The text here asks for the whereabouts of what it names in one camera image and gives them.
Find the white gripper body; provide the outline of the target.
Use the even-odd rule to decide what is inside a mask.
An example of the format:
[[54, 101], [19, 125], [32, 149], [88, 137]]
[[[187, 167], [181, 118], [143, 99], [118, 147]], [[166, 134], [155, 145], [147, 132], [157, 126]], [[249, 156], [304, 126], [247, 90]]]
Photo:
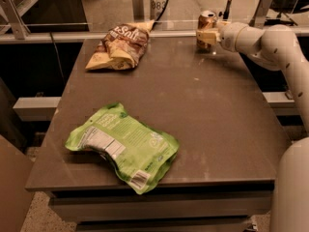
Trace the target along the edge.
[[248, 27], [247, 24], [240, 22], [228, 23], [219, 28], [220, 45], [231, 52], [247, 52], [245, 37], [240, 33]]

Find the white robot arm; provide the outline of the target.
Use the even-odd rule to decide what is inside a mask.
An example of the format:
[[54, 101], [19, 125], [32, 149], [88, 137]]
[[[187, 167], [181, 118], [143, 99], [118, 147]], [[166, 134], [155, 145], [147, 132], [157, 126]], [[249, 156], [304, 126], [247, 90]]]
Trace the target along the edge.
[[[246, 55], [284, 74], [305, 130], [309, 132], [309, 62], [290, 27], [267, 29], [219, 21], [196, 31], [198, 40]], [[273, 191], [270, 232], [309, 232], [309, 136], [293, 143], [280, 162]]]

